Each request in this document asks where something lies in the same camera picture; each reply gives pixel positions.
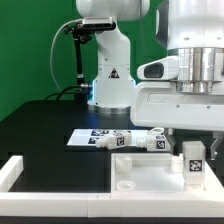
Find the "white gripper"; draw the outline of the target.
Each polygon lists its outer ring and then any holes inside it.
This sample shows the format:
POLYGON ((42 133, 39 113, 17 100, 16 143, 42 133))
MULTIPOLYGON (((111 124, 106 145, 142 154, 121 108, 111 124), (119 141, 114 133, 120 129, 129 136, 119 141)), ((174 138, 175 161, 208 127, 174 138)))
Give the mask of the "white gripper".
MULTIPOLYGON (((137 76, 141 82, 132 96, 130 119, 135 126, 163 127, 170 152, 181 151, 173 129, 224 131, 224 68, 207 65, 205 75, 198 80, 179 80, 182 70, 192 71, 178 56, 168 56, 141 65, 137 76)), ((224 132, 213 133, 211 159, 224 140, 224 132)))

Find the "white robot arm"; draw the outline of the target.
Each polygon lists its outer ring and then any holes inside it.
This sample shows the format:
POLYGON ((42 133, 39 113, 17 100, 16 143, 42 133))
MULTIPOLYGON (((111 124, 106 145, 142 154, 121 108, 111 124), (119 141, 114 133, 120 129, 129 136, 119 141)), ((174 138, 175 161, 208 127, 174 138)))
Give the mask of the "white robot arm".
POLYGON ((162 0, 154 34, 164 56, 145 62, 120 32, 152 0, 76 0, 80 27, 95 33, 98 73, 89 107, 130 111, 139 127, 224 132, 224 0, 162 0))

